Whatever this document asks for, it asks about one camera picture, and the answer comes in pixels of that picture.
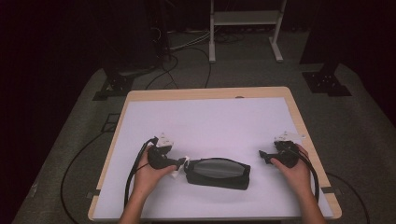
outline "white sheet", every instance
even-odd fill
[[[259,150],[276,153],[276,136],[285,131],[297,133],[284,98],[147,101],[127,106],[94,220],[120,217],[125,182],[137,152],[143,143],[161,133],[175,142],[169,158],[239,161],[251,166],[250,183],[247,190],[222,189],[191,185],[184,172],[177,178],[166,176],[148,197],[142,218],[300,216],[282,174],[259,156]],[[325,217],[332,217],[322,191],[319,207]]]

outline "dark background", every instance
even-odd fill
[[[162,21],[156,2],[147,2],[153,5],[144,6],[143,0],[0,2],[2,223],[14,218],[103,58],[140,67],[155,61],[159,53],[149,27]],[[169,29],[208,27],[209,1],[171,2],[176,7],[166,6]],[[230,6],[277,7],[270,2],[230,1]],[[227,5],[217,2],[218,8]],[[282,28],[312,28],[302,63],[323,63],[329,53],[338,55],[395,124],[393,9],[387,1],[289,0]]]

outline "floor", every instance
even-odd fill
[[[288,87],[325,170],[345,179],[359,193],[371,223],[393,223],[396,220],[394,126],[364,89],[359,76],[342,64],[335,75],[352,96],[329,97],[309,90],[302,72],[318,71],[321,64],[299,64],[308,32],[279,34],[283,63],[277,63],[274,58],[268,43],[270,34],[230,36],[239,41],[218,43],[217,61],[212,64],[201,52],[208,52],[207,43],[194,45],[196,49],[177,51],[173,55],[178,64],[170,72],[175,82],[165,74],[148,86],[163,73],[159,68],[136,78],[132,89],[198,89],[204,88],[206,82],[207,88]],[[197,37],[172,34],[172,46]],[[170,69],[175,64],[176,59],[172,58],[163,67]],[[109,114],[120,113],[125,100],[125,97],[109,97],[105,101],[93,101],[105,80],[102,69],[92,74],[15,217],[15,223],[73,223],[63,209],[61,186],[69,215],[77,223],[90,223],[87,214],[92,194],[113,135],[112,132],[101,134],[101,130]],[[337,199],[343,210],[341,218],[329,223],[366,223],[354,192],[341,180],[332,176],[329,179],[338,192]],[[283,220],[282,223],[300,221]]]

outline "black pouch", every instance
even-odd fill
[[[184,163],[187,181],[194,185],[226,189],[247,189],[250,166],[224,158],[201,159]]]

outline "forearm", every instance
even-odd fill
[[[133,192],[120,217],[120,224],[138,224],[147,196]]]
[[[300,204],[301,215],[304,224],[322,224],[326,223],[321,214],[317,200],[311,192],[297,196]]]

